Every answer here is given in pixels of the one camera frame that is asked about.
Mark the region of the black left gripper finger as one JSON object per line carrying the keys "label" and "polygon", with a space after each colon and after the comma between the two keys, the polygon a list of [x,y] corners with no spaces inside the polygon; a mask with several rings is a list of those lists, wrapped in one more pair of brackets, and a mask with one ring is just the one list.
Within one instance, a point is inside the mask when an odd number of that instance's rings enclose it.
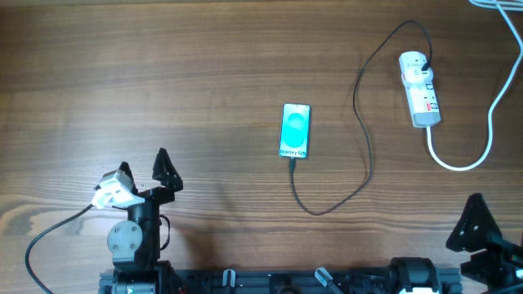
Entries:
{"label": "black left gripper finger", "polygon": [[173,166],[165,148],[160,148],[156,155],[152,179],[159,181],[162,186],[173,192],[183,190],[183,180]]}
{"label": "black left gripper finger", "polygon": [[129,178],[129,189],[132,194],[138,194],[131,168],[127,162],[121,162],[118,169]]}

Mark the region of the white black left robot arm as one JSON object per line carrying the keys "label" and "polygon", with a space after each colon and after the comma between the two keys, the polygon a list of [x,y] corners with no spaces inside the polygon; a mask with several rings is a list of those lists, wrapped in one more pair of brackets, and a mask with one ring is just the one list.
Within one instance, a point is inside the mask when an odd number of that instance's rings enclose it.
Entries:
{"label": "white black left robot arm", "polygon": [[183,189],[183,180],[172,165],[166,149],[159,149],[152,179],[160,186],[132,195],[138,203],[125,204],[127,219],[109,232],[107,245],[112,253],[114,271],[100,276],[100,294],[111,293],[183,293],[181,278],[169,261],[160,260],[160,252],[169,241],[160,242],[160,225],[168,218],[159,213],[161,205],[175,200]]}

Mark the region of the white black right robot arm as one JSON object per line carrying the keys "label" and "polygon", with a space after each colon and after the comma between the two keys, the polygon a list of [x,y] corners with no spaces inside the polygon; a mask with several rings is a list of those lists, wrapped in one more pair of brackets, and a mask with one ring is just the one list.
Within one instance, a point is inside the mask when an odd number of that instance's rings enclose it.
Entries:
{"label": "white black right robot arm", "polygon": [[[469,252],[470,260],[459,273],[486,285],[489,293],[522,292],[522,246],[503,238],[482,194],[468,197],[462,215],[445,246],[453,252]],[[436,267],[424,258],[391,260],[397,293],[442,293]]]}

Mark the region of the white charger plug adapter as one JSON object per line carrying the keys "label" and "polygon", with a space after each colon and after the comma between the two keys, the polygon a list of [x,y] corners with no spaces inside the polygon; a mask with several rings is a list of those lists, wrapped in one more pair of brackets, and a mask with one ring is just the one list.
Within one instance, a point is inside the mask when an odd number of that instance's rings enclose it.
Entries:
{"label": "white charger plug adapter", "polygon": [[420,88],[432,84],[431,68],[423,69],[427,63],[424,54],[418,51],[407,51],[400,55],[400,77],[406,88]]}

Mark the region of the white power strip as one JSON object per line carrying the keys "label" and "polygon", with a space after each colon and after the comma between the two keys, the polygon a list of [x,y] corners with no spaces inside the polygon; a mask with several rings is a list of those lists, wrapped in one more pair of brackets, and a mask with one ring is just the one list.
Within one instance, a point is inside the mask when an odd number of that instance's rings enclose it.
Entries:
{"label": "white power strip", "polygon": [[432,127],[440,122],[440,107],[432,83],[406,87],[405,90],[414,127]]}

